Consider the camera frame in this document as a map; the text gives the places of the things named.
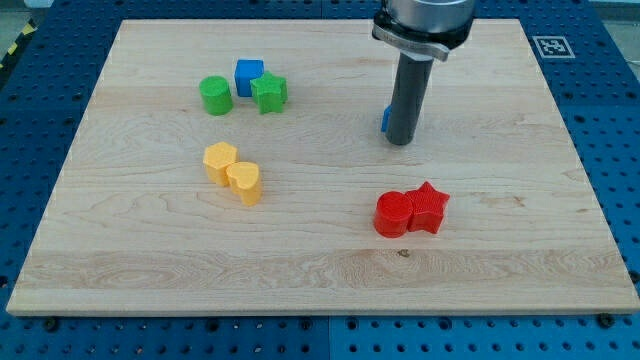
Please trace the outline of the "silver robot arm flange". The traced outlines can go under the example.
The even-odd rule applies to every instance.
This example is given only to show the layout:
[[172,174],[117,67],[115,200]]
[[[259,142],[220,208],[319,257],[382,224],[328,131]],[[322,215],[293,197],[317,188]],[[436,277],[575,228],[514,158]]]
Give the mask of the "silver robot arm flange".
[[372,37],[416,61],[445,62],[469,36],[474,0],[384,0]]

